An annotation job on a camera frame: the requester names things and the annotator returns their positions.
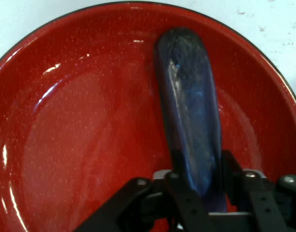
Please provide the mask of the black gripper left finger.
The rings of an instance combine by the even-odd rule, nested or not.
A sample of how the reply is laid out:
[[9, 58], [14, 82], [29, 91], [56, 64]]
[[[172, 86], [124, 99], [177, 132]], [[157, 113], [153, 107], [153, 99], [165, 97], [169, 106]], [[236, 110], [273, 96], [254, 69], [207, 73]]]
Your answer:
[[161, 179], [129, 180], [75, 231], [149, 232], [163, 218], [171, 232], [178, 224], [186, 232], [216, 231], [201, 199], [186, 182], [181, 151], [173, 150], [171, 158], [173, 171]]

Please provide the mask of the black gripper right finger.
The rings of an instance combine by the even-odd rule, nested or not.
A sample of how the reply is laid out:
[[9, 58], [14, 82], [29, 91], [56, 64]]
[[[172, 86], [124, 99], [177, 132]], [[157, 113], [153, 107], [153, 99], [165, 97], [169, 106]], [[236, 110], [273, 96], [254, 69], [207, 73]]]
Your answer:
[[220, 231], [296, 232], [296, 175], [273, 183], [258, 170], [242, 169], [228, 150], [221, 160], [224, 190], [237, 212], [220, 216]]

